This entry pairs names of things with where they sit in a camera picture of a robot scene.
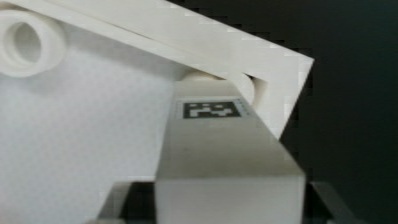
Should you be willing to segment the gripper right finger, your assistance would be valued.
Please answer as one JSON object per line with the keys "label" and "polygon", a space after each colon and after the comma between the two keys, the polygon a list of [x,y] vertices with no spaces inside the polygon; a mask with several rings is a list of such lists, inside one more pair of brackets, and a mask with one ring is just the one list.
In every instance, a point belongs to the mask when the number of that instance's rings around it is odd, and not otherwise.
{"label": "gripper right finger", "polygon": [[327,182],[309,182],[302,224],[359,224],[359,219]]}

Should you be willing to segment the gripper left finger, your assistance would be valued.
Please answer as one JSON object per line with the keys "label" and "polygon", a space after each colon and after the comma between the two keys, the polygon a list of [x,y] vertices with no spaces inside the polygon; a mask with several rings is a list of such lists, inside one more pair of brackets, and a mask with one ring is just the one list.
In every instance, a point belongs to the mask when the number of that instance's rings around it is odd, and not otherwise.
{"label": "gripper left finger", "polygon": [[98,217],[87,221],[87,224],[157,224],[151,181],[114,184]]}

